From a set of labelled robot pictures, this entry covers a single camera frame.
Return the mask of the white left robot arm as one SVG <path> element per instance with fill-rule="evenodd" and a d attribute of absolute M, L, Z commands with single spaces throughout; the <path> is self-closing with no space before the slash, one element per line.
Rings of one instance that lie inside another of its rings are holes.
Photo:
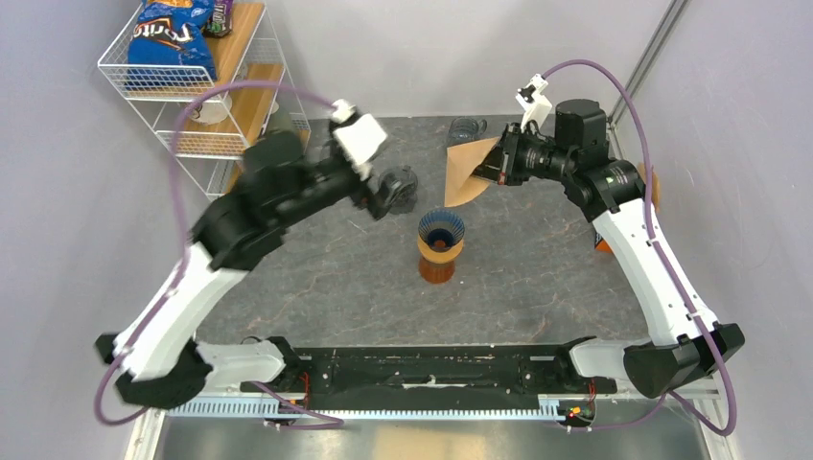
<path fill-rule="evenodd" d="M 298 135 L 274 131 L 244 153 L 234 188 L 212 201 L 192 226 L 185 257 L 157 297 L 125 331 L 96 342 L 108 365 L 121 364 L 115 387 L 128 404 L 172 409 L 199 393 L 276 380 L 296 364 L 283 338 L 213 345 L 194 332 L 226 292 L 271 252 L 290 227 L 344 198 L 374 219 L 384 217 L 388 187 L 373 190 L 372 161 L 386 133 L 379 127 L 340 127 L 333 148 L 310 162 Z"/>

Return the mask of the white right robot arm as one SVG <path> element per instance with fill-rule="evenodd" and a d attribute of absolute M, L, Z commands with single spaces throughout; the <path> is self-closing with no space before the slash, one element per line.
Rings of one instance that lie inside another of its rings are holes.
<path fill-rule="evenodd" d="M 638 169 L 609 153 L 607 115 L 595 101 L 575 99 L 555 107 L 554 133 L 536 122 L 511 123 L 471 175 L 504 186 L 532 177 L 559 182 L 568 200 L 609 245 L 635 293 L 647 325 L 643 340 L 572 341 L 573 371 L 584 378 L 627 380 L 654 399 L 718 369 L 714 357 L 731 358 L 745 343 L 735 323 L 711 311 L 680 268 L 644 200 Z"/>

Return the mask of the blue plastic dripper cone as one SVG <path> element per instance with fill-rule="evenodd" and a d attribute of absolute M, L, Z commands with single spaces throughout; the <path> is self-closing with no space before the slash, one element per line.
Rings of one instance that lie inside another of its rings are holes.
<path fill-rule="evenodd" d="M 463 241 L 465 231 L 464 220 L 445 208 L 427 212 L 418 223 L 418 238 L 430 248 L 443 242 L 443 249 L 451 249 Z"/>

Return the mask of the orange glass carafe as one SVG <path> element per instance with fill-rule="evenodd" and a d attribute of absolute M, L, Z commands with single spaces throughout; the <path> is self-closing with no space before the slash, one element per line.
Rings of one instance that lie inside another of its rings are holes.
<path fill-rule="evenodd" d="M 419 274 L 428 283 L 438 285 L 451 280 L 455 272 L 455 261 L 435 263 L 421 258 L 418 263 Z"/>

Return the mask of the wooden ring dripper holder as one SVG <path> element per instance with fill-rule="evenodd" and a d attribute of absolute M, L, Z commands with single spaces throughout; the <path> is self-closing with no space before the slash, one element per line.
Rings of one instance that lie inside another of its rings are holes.
<path fill-rule="evenodd" d="M 452 246 L 439 248 L 427 244 L 421 237 L 418 237 L 417 247 L 424 259 L 430 263 L 441 265 L 457 259 L 463 250 L 464 241 L 460 240 Z"/>

